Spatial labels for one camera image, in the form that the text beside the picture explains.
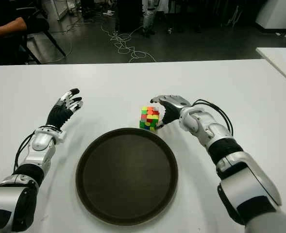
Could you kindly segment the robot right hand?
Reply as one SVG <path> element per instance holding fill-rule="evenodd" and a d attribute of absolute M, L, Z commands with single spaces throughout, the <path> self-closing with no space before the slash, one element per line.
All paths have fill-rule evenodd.
<path fill-rule="evenodd" d="M 176 95 L 160 95 L 152 98 L 150 103 L 159 103 L 165 108 L 164 116 L 160 121 L 158 121 L 156 129 L 160 129 L 177 120 L 180 117 L 180 112 L 185 107 L 191 106 L 189 101 Z"/>

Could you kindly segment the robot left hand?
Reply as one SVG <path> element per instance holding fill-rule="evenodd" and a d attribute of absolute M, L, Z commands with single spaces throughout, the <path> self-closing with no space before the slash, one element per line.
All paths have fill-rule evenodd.
<path fill-rule="evenodd" d="M 83 105 L 82 97 L 74 97 L 79 94 L 79 89 L 74 88 L 63 94 L 52 107 L 46 125 L 53 126 L 61 130 L 62 126 L 71 116 L 81 109 Z"/>

